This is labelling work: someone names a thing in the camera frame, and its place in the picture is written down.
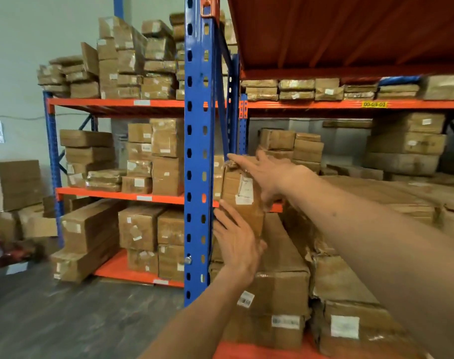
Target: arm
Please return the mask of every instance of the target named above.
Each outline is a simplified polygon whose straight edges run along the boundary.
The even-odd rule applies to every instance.
[[[224,267],[214,282],[162,330],[139,359],[209,359],[214,355],[232,310],[252,283],[264,241],[256,241],[252,229],[224,201],[220,205],[235,220],[215,209],[213,230],[222,250]]]
[[[392,316],[436,359],[454,358],[454,239],[332,186],[303,166],[241,156],[271,203],[283,195],[327,237]]]

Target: forearm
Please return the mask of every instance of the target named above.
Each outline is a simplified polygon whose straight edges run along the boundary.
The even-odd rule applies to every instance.
[[[139,359],[210,359],[245,284],[223,268],[172,320]]]
[[[454,240],[305,169],[283,193],[433,357],[454,358]]]

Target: shelf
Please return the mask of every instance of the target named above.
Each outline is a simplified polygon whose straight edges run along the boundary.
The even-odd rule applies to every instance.
[[[249,102],[248,109],[454,109],[454,100],[374,100],[360,101],[344,99],[338,102],[315,101],[258,101]]]
[[[146,114],[183,117],[184,113],[184,101],[172,99],[49,98],[48,104],[82,110],[94,114],[96,117],[108,118],[146,117]]]
[[[162,196],[162,195],[140,195],[140,194],[127,194],[120,192],[109,191],[95,191],[87,190],[80,187],[58,187],[56,188],[56,198],[61,201],[60,195],[76,195],[76,196],[91,196],[95,198],[110,198],[110,199],[123,199],[123,200],[138,200],[138,201],[151,201],[153,203],[167,203],[167,204],[184,204],[184,196]],[[213,201],[212,206],[218,208],[218,201]],[[272,206],[271,212],[281,213],[282,204],[276,203]]]
[[[228,0],[241,79],[454,74],[454,0]]]
[[[149,272],[131,271],[128,269],[128,254],[125,249],[121,249],[114,257],[109,259],[104,265],[100,266],[94,274],[96,276],[126,279],[128,281],[152,283],[172,287],[184,287],[183,282],[171,281],[159,278]]]
[[[342,359],[367,359],[368,357],[358,355],[342,356]],[[221,342],[217,347],[217,351],[213,359],[327,359],[321,355],[315,344],[311,333],[307,333],[303,338],[303,346],[301,350],[275,350],[264,347],[257,347],[251,344],[235,344],[228,342]]]

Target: gray floor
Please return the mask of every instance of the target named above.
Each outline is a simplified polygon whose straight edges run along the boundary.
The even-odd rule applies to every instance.
[[[0,270],[0,359],[134,359],[183,307],[181,289],[56,282],[48,263]]]

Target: hand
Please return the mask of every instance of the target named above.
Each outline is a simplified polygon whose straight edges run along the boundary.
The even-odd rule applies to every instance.
[[[260,198],[265,211],[270,211],[273,202],[282,198],[284,187],[288,187],[289,181],[295,179],[295,171],[299,168],[288,159],[267,156],[261,149],[257,150],[258,164],[241,155],[228,154],[228,157],[243,170],[248,171],[260,185],[262,190]]]
[[[255,239],[252,228],[234,207],[224,200],[219,203],[234,220],[220,209],[214,210],[217,220],[213,222],[213,230],[222,251],[224,268],[236,275],[240,283],[247,287],[257,273],[267,243]]]

